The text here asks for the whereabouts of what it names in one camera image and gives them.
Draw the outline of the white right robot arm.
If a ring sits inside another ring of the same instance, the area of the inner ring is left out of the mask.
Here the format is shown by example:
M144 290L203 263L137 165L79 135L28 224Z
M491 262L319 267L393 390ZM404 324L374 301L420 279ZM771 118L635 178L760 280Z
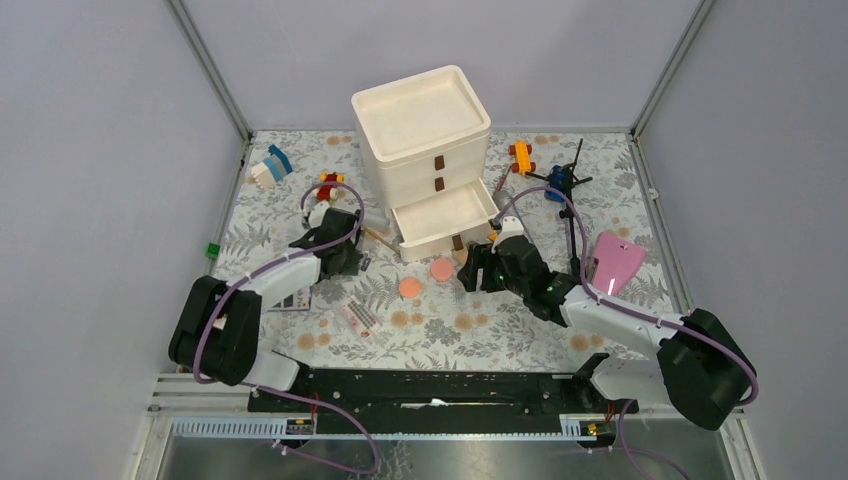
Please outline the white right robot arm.
M597 412L613 401L673 407L694 425L718 429L759 394L756 370L716 315L657 315L609 299L581 277L550 269L523 236L472 243L457 274L468 292L509 291L537 318L595 333L639 353L595 356L575 372L575 402Z

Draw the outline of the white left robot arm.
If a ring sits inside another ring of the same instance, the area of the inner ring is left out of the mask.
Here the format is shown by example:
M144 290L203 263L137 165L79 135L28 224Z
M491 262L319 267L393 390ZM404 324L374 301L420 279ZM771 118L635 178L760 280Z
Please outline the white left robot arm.
M204 275L192 284L167 353L204 381L272 389L288 411L309 401L298 361L259 347L261 317L286 298L337 275L354 275L363 213L335 207L280 257L231 283Z

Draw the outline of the white drawer organizer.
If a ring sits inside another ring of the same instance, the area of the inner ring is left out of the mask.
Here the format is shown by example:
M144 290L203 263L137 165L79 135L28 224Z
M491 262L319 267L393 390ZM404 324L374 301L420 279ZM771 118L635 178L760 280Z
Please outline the white drawer organizer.
M483 182L491 119L460 67L352 95L365 173L416 262L489 235L497 207Z

